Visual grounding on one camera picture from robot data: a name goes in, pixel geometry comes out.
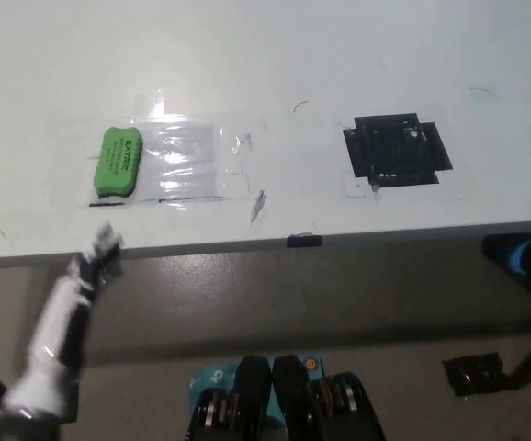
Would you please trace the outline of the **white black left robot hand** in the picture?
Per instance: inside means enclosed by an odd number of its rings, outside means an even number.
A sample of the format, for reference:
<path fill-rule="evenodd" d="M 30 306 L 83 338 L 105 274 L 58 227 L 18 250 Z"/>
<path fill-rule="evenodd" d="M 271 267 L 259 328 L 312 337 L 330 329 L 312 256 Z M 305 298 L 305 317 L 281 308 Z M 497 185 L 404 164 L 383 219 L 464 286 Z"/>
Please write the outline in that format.
<path fill-rule="evenodd" d="M 103 225 L 56 279 L 30 339 L 26 367 L 3 398 L 6 413 L 29 419 L 65 417 L 84 366 L 92 312 L 120 273 L 122 245 L 121 235 Z"/>

